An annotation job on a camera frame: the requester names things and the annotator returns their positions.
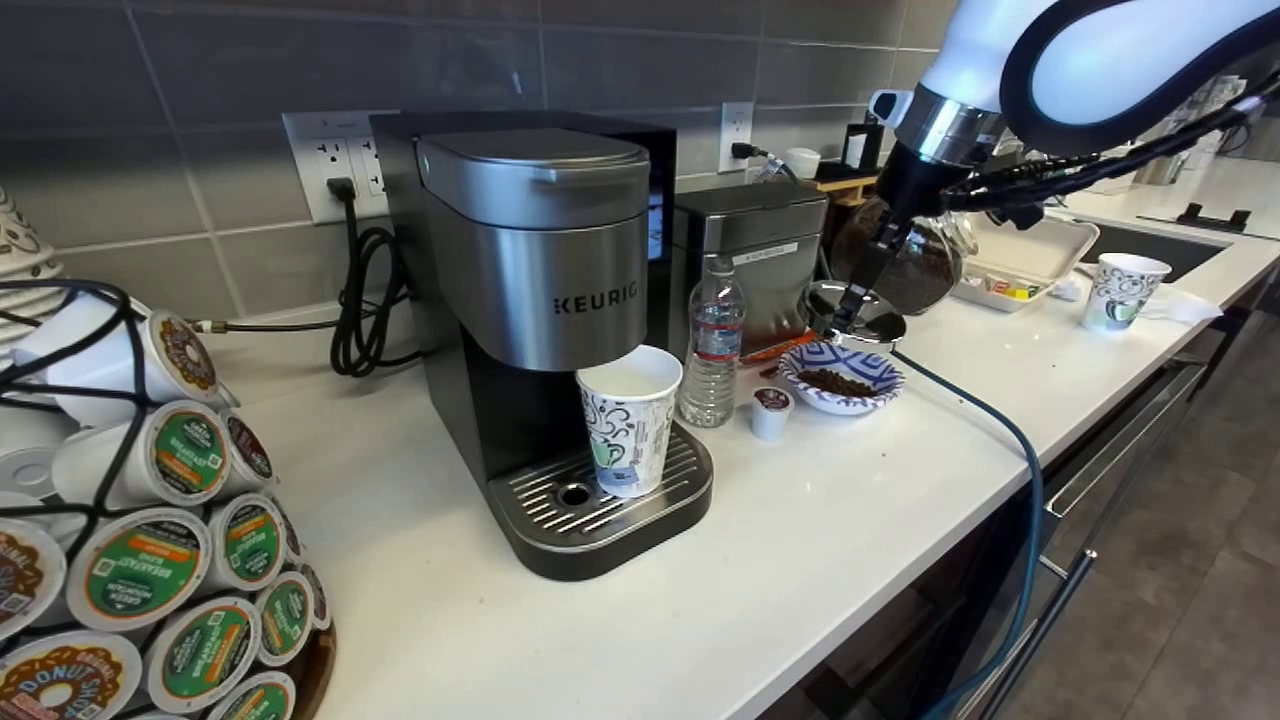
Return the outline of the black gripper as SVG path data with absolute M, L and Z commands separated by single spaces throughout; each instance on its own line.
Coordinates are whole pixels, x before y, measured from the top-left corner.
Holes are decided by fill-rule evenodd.
M 873 258 L 868 266 L 849 278 L 841 294 L 841 316 L 849 323 L 868 323 L 873 308 L 884 305 L 873 298 L 873 280 L 884 269 L 884 259 L 899 250 L 907 225 L 916 215 L 945 215 L 945 187 L 962 180 L 962 168 L 932 166 L 920 152 L 897 146 L 868 203 L 880 203 L 884 215 L 875 225 Z

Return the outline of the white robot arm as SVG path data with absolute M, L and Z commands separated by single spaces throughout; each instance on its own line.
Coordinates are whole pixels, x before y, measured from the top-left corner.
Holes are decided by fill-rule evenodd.
M 894 156 L 835 323 L 861 323 L 926 215 L 998 213 L 1029 230 L 1047 200 L 1244 124 L 1278 80 L 1149 139 L 1213 78 L 1278 44 L 1280 0 L 962 0 L 929 72 L 868 99 Z

